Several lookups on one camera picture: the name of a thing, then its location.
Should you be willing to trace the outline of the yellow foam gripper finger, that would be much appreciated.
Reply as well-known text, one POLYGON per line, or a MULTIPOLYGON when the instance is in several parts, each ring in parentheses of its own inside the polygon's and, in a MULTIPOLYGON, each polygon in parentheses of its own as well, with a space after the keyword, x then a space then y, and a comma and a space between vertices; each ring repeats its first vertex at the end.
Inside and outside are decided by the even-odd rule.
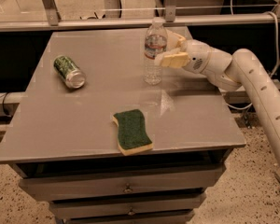
POLYGON ((185 51, 187 49, 187 39, 170 30, 167 31, 167 50, 180 49, 185 51))
POLYGON ((189 55, 186 52, 176 54, 164 52, 155 58, 154 64, 161 67, 181 68, 186 66, 188 62, 189 55))

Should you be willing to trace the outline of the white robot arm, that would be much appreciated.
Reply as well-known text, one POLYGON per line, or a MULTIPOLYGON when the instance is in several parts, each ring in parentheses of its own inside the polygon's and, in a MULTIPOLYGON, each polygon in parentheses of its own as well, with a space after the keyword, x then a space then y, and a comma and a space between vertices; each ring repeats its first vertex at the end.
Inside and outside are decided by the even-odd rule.
POLYGON ((170 32, 167 50, 156 56, 155 64, 202 74, 224 91, 236 91, 243 87, 280 168, 280 91, 252 51, 238 49, 229 54, 204 42, 187 40, 170 32))

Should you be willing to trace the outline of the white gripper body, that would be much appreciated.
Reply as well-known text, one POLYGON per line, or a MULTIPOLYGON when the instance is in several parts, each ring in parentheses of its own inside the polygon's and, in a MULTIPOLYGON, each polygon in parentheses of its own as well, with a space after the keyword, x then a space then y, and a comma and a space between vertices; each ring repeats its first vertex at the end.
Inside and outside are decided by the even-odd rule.
POLYGON ((183 69, 193 74, 201 74, 209 63, 211 51, 211 47, 204 42, 188 40, 186 53, 189 61, 183 69))

